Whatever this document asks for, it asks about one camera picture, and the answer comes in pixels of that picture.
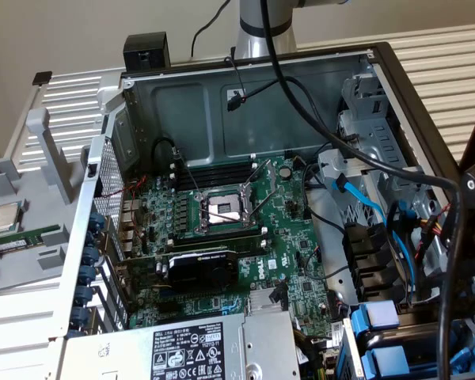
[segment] black cable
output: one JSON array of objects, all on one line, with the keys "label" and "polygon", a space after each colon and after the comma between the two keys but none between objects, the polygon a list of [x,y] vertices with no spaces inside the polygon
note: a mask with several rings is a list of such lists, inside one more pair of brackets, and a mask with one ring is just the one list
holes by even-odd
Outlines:
[{"label": "black cable", "polygon": [[314,339],[321,339],[321,340],[332,340],[331,336],[326,335],[306,335],[306,338],[314,340]]},{"label": "black cable", "polygon": [[229,61],[230,64],[232,65],[232,67],[234,68],[234,71],[236,72],[236,75],[237,75],[237,79],[239,79],[239,84],[241,85],[241,90],[243,91],[243,96],[242,97],[245,99],[246,98],[245,85],[243,85],[243,81],[241,80],[241,74],[239,74],[239,70],[236,67],[236,63],[230,55],[225,57],[225,59],[223,60],[223,62],[226,62],[226,61]]},{"label": "black cable", "polygon": [[394,222],[394,215],[396,214],[396,210],[399,206],[399,202],[394,200],[394,202],[389,207],[389,214],[387,214],[387,227],[386,227],[386,234],[387,234],[387,242],[389,243],[390,250],[394,255],[394,260],[398,261],[401,266],[401,271],[403,272],[403,284],[405,285],[405,300],[409,303],[409,285],[408,285],[408,278],[406,276],[405,266],[403,264],[403,260],[397,253],[395,248],[394,238],[393,238],[393,222]]},{"label": "black cable", "polygon": [[317,177],[317,174],[314,172],[313,170],[313,167],[316,166],[317,169],[318,169],[318,164],[311,164],[310,167],[308,168],[308,171],[311,173],[311,175],[313,176],[313,178],[315,179],[316,182],[318,182],[318,184],[320,186],[323,186],[323,188],[326,188],[325,184],[322,183],[322,181],[320,180],[320,178]]},{"label": "black cable", "polygon": [[317,189],[317,188],[327,188],[327,186],[325,186],[324,184],[311,184],[310,182],[306,182],[304,184],[307,188],[311,188],[311,189]]},{"label": "black cable", "polygon": [[196,46],[196,40],[197,40],[197,37],[199,36],[200,33],[202,33],[203,31],[205,31],[207,28],[209,28],[210,26],[213,25],[213,23],[216,21],[217,18],[220,17],[220,14],[223,12],[223,10],[225,9],[226,6],[228,6],[230,3],[230,0],[225,0],[223,2],[223,4],[220,6],[220,8],[218,8],[216,14],[213,16],[212,19],[209,20],[209,22],[207,24],[205,24],[201,29],[199,29],[196,34],[193,36],[193,40],[192,40],[192,50],[190,51],[190,58],[193,58],[193,49],[194,47]]},{"label": "black cable", "polygon": [[331,142],[326,142],[325,144],[323,144],[320,148],[317,149],[317,151],[313,154],[312,156],[312,160],[314,160],[315,158],[317,158],[317,156],[323,151],[323,149],[328,146]]},{"label": "black cable", "polygon": [[335,270],[333,273],[329,273],[328,275],[325,275],[324,277],[317,277],[315,275],[311,275],[310,273],[308,273],[308,264],[310,263],[311,258],[315,256],[315,253],[317,253],[317,251],[313,251],[312,253],[310,253],[308,258],[306,259],[306,262],[304,263],[304,274],[309,279],[314,279],[316,281],[324,281],[326,279],[330,279],[331,277],[337,275],[338,273],[344,271],[345,269],[348,269],[348,265],[345,265],[344,267],[341,267]]},{"label": "black cable", "polygon": [[295,345],[298,346],[301,352],[308,358],[308,363],[312,371],[316,372],[319,368],[322,368],[321,357],[315,349],[314,344],[311,343],[311,340],[297,329],[293,329],[292,331],[294,332]]},{"label": "black cable", "polygon": [[162,143],[162,142],[166,142],[168,143],[171,148],[176,148],[176,144],[174,143],[174,141],[169,138],[169,137],[165,137],[165,136],[162,136],[162,137],[159,137],[158,139],[155,139],[153,141],[153,144],[151,145],[151,163],[153,164],[153,161],[154,161],[154,157],[155,157],[155,150],[157,149],[157,146],[158,144]]},{"label": "black cable", "polygon": [[304,203],[305,209],[307,209],[311,215],[313,215],[315,218],[320,220],[321,222],[324,222],[325,224],[328,224],[334,228],[336,228],[338,231],[340,231],[343,235],[345,235],[345,230],[343,227],[338,226],[335,222],[331,222],[330,220],[321,217],[319,214],[317,214],[315,211],[313,211],[308,204],[308,196],[306,195],[306,189],[304,187],[304,183],[306,182],[306,173],[308,172],[308,169],[310,168],[310,165],[306,165],[304,168],[304,171],[302,172],[302,180],[301,180],[301,193],[302,193],[302,202]]},{"label": "black cable", "polygon": [[329,140],[332,145],[341,150],[345,150],[353,157],[358,158],[369,166],[379,169],[392,176],[400,177],[407,181],[412,181],[421,184],[428,184],[430,186],[444,188],[451,192],[451,204],[454,208],[454,230],[448,241],[448,260],[446,267],[446,280],[443,282],[441,303],[439,310],[439,333],[437,339],[437,362],[438,362],[438,376],[440,378],[450,377],[449,364],[449,334],[450,334],[450,308],[452,303],[452,295],[454,291],[454,277],[456,272],[456,263],[461,252],[462,238],[464,234],[464,220],[466,218],[466,210],[463,205],[461,189],[458,183],[453,180],[442,177],[427,176],[422,173],[409,172],[403,169],[396,168],[385,162],[373,159],[364,152],[348,146],[344,141],[338,139],[336,136],[328,133],[318,122],[302,107],[294,94],[288,87],[287,82],[283,76],[281,68],[279,67],[278,58],[276,56],[275,46],[273,44],[271,35],[271,24],[269,22],[268,0],[260,0],[260,11],[262,16],[262,23],[264,26],[264,36],[268,45],[271,63],[279,84],[283,92],[287,96],[289,102],[299,113],[299,115],[315,130],[321,133]]},{"label": "black cable", "polygon": [[[241,83],[241,87],[243,89],[243,93],[244,93],[244,96],[241,97],[241,99],[239,99],[240,103],[245,103],[250,97],[254,97],[256,96],[257,94],[261,93],[262,91],[264,91],[265,89],[268,89],[269,87],[275,85],[276,83],[278,83],[278,79],[273,79],[272,81],[266,83],[265,85],[262,85],[261,87],[257,88],[257,89],[253,89],[252,91],[250,91],[249,93],[245,93],[245,88],[243,86],[243,83],[241,82],[241,76],[239,74],[239,70],[237,69],[237,67],[235,66],[233,60],[230,60],[230,62],[232,63],[232,66],[234,67],[234,70],[236,71],[237,73],[237,76],[239,77],[239,82]],[[297,86],[305,95],[306,95],[306,99],[308,99],[308,102],[310,103],[310,107],[313,111],[313,114],[315,115],[315,117],[317,117],[318,121],[320,122],[320,124],[325,128],[327,129],[327,126],[324,122],[324,120],[322,119],[322,116],[320,114],[320,112],[318,111],[317,109],[317,105],[315,104],[314,102],[314,99],[310,96],[310,92],[308,91],[308,89],[296,78],[294,77],[289,77],[289,76],[286,76],[285,77],[285,80],[287,82],[290,82],[292,83],[293,85]],[[229,102],[232,102],[232,101],[237,101],[238,99],[231,99]]]}]

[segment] red wire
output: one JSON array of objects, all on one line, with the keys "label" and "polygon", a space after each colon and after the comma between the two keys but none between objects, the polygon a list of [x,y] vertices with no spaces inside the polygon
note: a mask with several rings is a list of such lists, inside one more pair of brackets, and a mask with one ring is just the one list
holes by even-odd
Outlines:
[{"label": "red wire", "polygon": [[447,211],[449,208],[450,208],[450,203],[447,203],[447,204],[445,205],[445,207],[440,211],[440,213],[438,214],[438,217],[437,217],[437,218],[440,219],[440,216],[442,216],[442,214],[443,214],[445,211]]},{"label": "red wire", "polygon": [[417,249],[416,249],[415,260],[417,260],[419,258],[420,246],[421,245],[422,245],[422,241],[419,241],[419,245],[417,246]]},{"label": "red wire", "polygon": [[105,196],[102,196],[102,198],[108,198],[110,196],[115,196],[116,194],[120,194],[121,192],[125,192],[125,191],[130,191],[132,189],[136,189],[138,188],[139,186],[141,186],[144,182],[146,182],[146,175],[145,176],[142,176],[141,180],[137,183],[137,184],[133,184],[131,186],[128,186],[127,188],[122,188],[116,192],[112,192],[111,194],[107,194]]}]

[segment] beige wall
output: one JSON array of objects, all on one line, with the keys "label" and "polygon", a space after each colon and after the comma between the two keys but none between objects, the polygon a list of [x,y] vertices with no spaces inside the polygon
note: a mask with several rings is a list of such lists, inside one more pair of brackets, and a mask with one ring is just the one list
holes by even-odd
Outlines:
[{"label": "beige wall", "polygon": [[[222,0],[0,0],[0,153],[33,75],[123,66],[127,35],[165,30],[171,59],[187,59],[193,33]],[[238,0],[198,40],[196,55],[229,51]],[[298,43],[475,23],[475,0],[351,0],[298,9]]]}]

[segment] warning label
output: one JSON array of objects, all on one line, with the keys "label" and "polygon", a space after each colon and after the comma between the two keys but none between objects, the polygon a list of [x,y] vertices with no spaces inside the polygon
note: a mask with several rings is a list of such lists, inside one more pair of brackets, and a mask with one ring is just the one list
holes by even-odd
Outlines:
[{"label": "warning label", "polygon": [[151,380],[225,380],[222,323],[155,332]]}]

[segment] green motherboard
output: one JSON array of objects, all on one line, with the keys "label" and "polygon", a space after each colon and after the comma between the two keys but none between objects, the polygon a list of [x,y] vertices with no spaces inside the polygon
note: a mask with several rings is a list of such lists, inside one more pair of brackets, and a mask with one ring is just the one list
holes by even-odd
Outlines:
[{"label": "green motherboard", "polygon": [[[266,199],[254,215],[245,237],[202,239],[196,241],[200,224],[200,203],[197,191],[173,192],[165,186],[168,177],[151,177],[131,194],[130,200],[140,200],[143,215],[135,226],[129,259],[121,266],[133,279],[137,310],[131,315],[130,328],[168,323],[187,317],[209,317],[243,313],[250,291],[271,288],[280,283],[288,285],[288,308],[293,323],[306,335],[326,336],[331,329],[330,317],[325,313],[327,294],[325,284],[306,276],[304,263],[317,248],[317,236],[311,217],[306,218],[302,202],[302,171],[295,168],[293,159],[283,156],[258,158],[255,166],[271,160],[251,182],[253,204]],[[219,233],[235,228],[233,223],[213,229]],[[142,239],[140,234],[147,234]],[[158,280],[155,268],[169,257],[181,252],[203,252],[208,249],[228,249],[238,254],[238,281],[223,291],[176,292]],[[314,257],[307,270],[323,276],[323,267]]]}]

